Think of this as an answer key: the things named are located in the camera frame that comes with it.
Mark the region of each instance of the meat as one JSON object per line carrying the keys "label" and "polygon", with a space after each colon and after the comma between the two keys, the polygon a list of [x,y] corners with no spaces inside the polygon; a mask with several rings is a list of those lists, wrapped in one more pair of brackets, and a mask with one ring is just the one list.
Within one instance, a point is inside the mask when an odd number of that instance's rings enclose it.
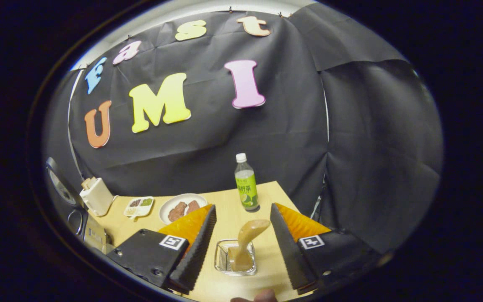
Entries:
{"label": "meat", "polygon": [[186,207],[187,205],[183,201],[178,203],[176,207],[174,207],[174,209],[169,212],[169,220],[171,220],[171,222],[174,222],[178,218],[184,216],[184,210],[186,210]]}
{"label": "meat", "polygon": [[196,200],[194,201],[191,201],[190,204],[189,204],[189,208],[187,208],[187,214],[190,214],[191,212],[195,211],[195,210],[198,210],[200,209],[201,207],[199,207],[199,204],[197,203]]}

